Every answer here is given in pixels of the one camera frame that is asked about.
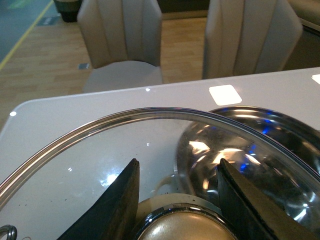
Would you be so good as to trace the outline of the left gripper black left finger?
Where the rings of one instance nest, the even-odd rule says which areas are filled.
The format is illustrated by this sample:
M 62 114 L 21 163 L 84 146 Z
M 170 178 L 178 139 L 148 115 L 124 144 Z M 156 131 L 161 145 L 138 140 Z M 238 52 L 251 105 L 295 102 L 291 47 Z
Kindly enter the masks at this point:
M 135 225 L 139 192 L 140 163 L 134 158 L 59 239 L 128 240 Z

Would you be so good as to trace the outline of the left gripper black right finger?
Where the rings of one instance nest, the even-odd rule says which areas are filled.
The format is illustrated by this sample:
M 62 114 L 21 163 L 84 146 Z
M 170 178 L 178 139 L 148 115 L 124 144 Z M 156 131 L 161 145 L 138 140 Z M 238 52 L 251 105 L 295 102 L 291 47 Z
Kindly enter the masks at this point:
M 240 240 L 316 240 L 268 196 L 222 158 L 217 166 L 222 215 Z

